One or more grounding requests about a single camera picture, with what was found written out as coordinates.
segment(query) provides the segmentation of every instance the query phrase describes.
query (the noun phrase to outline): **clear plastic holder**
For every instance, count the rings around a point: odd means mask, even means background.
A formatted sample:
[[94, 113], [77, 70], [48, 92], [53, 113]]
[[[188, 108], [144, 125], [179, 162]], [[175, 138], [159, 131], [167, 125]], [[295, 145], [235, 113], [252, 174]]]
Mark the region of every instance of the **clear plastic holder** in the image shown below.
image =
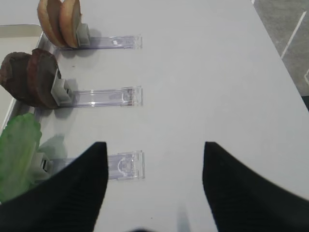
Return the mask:
[[60, 103], [60, 107], [94, 106], [138, 106], [142, 105], [142, 88], [126, 87], [110, 90], [73, 91], [72, 102]]
[[141, 35], [91, 37], [86, 23], [79, 24], [76, 31], [76, 37], [79, 45], [78, 48], [64, 47], [61, 48], [61, 50], [142, 48]]
[[[75, 158], [51, 159], [53, 163], [52, 175], [60, 172]], [[144, 179], [145, 164], [142, 151], [118, 153], [108, 156], [109, 180]]]

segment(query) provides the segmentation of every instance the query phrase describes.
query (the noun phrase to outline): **white table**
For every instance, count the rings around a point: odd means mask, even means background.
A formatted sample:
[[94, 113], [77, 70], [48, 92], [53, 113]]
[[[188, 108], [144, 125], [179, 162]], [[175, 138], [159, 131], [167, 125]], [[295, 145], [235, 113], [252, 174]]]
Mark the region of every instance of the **white table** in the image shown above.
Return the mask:
[[[7, 1], [1, 23], [38, 23], [36, 4]], [[309, 114], [249, 0], [83, 0], [82, 13], [103, 36], [143, 36], [142, 50], [59, 60], [79, 89], [142, 85], [143, 107], [42, 120], [42, 142], [63, 134], [71, 157], [94, 141], [110, 154], [145, 152], [144, 180], [108, 184], [96, 231], [175, 232], [180, 207], [191, 231], [216, 231], [201, 182], [205, 141], [309, 199]]]

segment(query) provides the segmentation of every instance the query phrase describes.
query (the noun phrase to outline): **green lettuce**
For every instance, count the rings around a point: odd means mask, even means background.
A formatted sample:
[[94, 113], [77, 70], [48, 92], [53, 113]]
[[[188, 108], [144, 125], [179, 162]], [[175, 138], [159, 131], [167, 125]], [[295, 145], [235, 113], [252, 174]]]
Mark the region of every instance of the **green lettuce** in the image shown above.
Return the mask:
[[29, 189], [29, 167], [40, 145], [41, 125], [33, 114], [10, 120], [0, 136], [0, 202], [12, 199]]

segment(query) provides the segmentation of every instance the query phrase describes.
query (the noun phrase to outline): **bread slice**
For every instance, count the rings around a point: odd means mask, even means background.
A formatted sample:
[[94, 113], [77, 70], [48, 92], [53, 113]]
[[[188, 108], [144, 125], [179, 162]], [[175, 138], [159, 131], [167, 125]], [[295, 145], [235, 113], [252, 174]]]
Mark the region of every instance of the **bread slice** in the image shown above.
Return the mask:
[[65, 0], [60, 9], [60, 29], [62, 36], [70, 47], [77, 48], [76, 30], [81, 22], [81, 5], [79, 0]]
[[1, 65], [0, 84], [17, 100], [31, 106], [40, 106], [28, 89], [27, 65], [30, 54], [13, 52]]
[[59, 15], [62, 2], [60, 0], [40, 0], [38, 18], [47, 38], [57, 47], [64, 47], [66, 43], [62, 37], [59, 25]]
[[58, 108], [51, 89], [55, 73], [58, 69], [56, 58], [53, 54], [36, 48], [28, 62], [28, 88], [30, 93], [48, 109]]

